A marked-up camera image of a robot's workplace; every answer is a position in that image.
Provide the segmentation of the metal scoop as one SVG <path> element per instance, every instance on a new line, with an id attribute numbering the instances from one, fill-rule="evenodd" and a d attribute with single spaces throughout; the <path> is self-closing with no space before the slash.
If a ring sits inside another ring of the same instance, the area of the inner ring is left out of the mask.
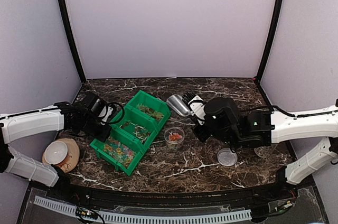
<path id="1" fill-rule="evenodd" d="M 166 100 L 167 105 L 181 117 L 192 115 L 190 108 L 183 102 L 182 96 L 178 94 L 171 95 Z"/>

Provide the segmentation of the clear plastic container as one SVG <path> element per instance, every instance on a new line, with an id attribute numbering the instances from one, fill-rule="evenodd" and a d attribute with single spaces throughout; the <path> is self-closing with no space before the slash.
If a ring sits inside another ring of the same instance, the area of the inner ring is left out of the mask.
<path id="1" fill-rule="evenodd" d="M 181 147 L 185 139 L 185 132 L 179 127 L 168 128 L 164 133 L 166 145 L 170 150 L 176 150 Z"/>

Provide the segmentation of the green three-compartment bin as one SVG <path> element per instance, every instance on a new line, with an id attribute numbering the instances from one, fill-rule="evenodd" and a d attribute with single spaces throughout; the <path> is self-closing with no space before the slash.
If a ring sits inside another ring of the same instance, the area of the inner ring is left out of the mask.
<path id="1" fill-rule="evenodd" d="M 98 158 L 130 176 L 170 116 L 165 102 L 140 90 L 113 119 L 109 137 L 90 146 Z"/>

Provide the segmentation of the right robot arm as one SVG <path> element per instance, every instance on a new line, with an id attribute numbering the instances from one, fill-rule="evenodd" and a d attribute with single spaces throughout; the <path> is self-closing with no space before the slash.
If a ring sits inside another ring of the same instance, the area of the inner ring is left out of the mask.
<path id="1" fill-rule="evenodd" d="M 259 148 L 284 141 L 320 137 L 321 141 L 299 160 L 282 167 L 269 194 L 280 200 L 307 176 L 337 158 L 337 107 L 313 112 L 288 113 L 276 106 L 253 108 L 241 114 L 231 98 L 217 97 L 206 102 L 194 98 L 188 102 L 197 119 L 193 131 L 204 142 L 209 137 L 238 148 Z"/>

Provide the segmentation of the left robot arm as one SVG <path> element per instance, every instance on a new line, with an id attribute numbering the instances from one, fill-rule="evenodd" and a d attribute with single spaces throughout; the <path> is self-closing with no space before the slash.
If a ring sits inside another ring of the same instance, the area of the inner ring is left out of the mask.
<path id="1" fill-rule="evenodd" d="M 45 108 L 1 115 L 1 172 L 11 173 L 48 187 L 63 201 L 74 197 L 74 188 L 62 180 L 64 172 L 54 164 L 44 164 L 10 147 L 15 140 L 46 132 L 71 130 L 104 142 L 110 135 L 116 106 L 94 93 L 74 104 L 56 102 Z"/>

